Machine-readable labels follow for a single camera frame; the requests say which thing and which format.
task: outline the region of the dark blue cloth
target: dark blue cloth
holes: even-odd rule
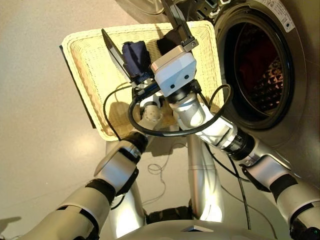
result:
[[[127,41],[122,46],[124,67],[132,80],[138,85],[153,77],[150,70],[150,54],[144,41]]]

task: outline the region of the gray floor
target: gray floor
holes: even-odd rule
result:
[[[90,179],[105,155],[106,143],[91,127],[60,43],[70,33],[130,24],[137,22],[113,0],[0,0],[0,234],[6,238],[25,234],[54,210]],[[168,149],[157,157],[146,153],[138,164],[143,201],[163,190],[159,176],[150,175],[147,166],[162,164]],[[237,181],[218,170],[222,184],[240,197]],[[173,150],[163,179],[166,192],[145,206],[147,212],[188,204],[185,148]],[[245,183],[245,190],[249,203],[273,223],[278,238],[289,239],[273,204],[251,184]],[[241,202],[225,192],[223,197],[224,221],[245,228]],[[265,219],[250,213],[253,231],[271,238]],[[106,225],[101,239],[108,236]]]

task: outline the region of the wicker basket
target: wicker basket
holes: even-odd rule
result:
[[[192,50],[197,61],[195,78],[202,87],[203,95],[209,99],[214,90],[221,85],[214,29],[208,21],[188,22],[188,25],[199,42],[199,46]],[[144,41],[153,62],[161,56],[156,41],[171,29],[171,24],[159,23],[108,27],[105,31],[120,50],[124,42]],[[104,118],[103,102],[109,93],[128,83],[113,64],[101,29],[72,33],[65,37],[61,46],[76,86],[99,134],[106,141],[116,140]],[[121,137],[125,137],[133,128],[127,117],[131,101],[132,92],[127,88],[111,96],[106,105],[106,114]],[[221,107],[222,92],[216,97],[214,104]],[[163,114],[163,127],[175,123],[170,109],[164,108]]]

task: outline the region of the label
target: label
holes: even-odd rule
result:
[[[286,7],[282,4],[280,0],[256,0],[257,2],[265,5],[270,9],[274,15],[279,19],[284,30],[289,33],[295,28],[294,22],[292,21]]]

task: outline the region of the washing machine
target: washing machine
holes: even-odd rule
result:
[[[319,0],[187,0],[189,21],[214,25],[225,117],[274,147],[319,187]]]

